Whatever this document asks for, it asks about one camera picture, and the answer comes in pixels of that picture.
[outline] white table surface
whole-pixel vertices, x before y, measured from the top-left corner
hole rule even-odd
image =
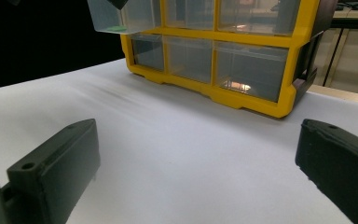
[[[306,93],[271,119],[131,74],[124,60],[0,88],[6,169],[97,120],[102,166],[68,223],[350,223],[295,165],[303,119],[358,135],[358,103]]]

